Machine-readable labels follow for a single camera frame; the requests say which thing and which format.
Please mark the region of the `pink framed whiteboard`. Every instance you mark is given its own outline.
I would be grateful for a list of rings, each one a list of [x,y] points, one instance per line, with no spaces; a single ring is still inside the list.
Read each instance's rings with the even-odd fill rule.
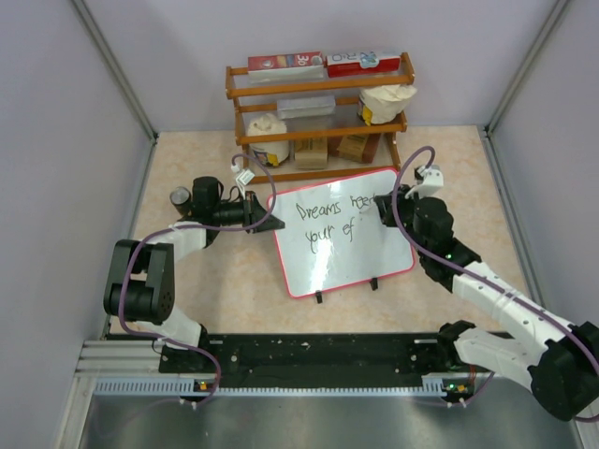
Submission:
[[[383,168],[268,199],[273,214],[285,222],[274,240],[291,297],[309,297],[414,267],[408,240],[381,223],[374,202],[391,191],[396,178],[395,169]],[[371,204],[373,209],[359,214]]]

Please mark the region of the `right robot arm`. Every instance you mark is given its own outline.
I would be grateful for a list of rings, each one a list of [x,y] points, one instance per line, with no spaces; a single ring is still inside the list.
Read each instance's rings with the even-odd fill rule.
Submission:
[[[455,237],[442,199],[421,197],[404,185],[374,203],[381,223],[398,228],[416,249],[431,280],[490,315],[509,335],[498,337],[466,321],[443,325],[436,355],[444,368],[490,370],[524,387],[559,420],[597,421],[582,415],[598,398],[596,325],[575,325],[504,282]]]

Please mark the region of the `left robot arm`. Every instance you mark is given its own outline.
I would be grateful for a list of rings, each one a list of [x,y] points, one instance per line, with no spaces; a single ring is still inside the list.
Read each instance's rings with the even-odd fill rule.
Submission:
[[[108,315],[138,323],[144,333],[183,344],[180,359],[189,369],[206,369],[211,346],[201,341],[203,327],[175,306],[175,265],[208,248],[223,232],[249,234],[280,230],[285,222],[265,209],[253,191],[223,197],[215,177],[194,179],[193,188],[169,195],[180,220],[146,240],[119,240],[113,250],[103,307]]]

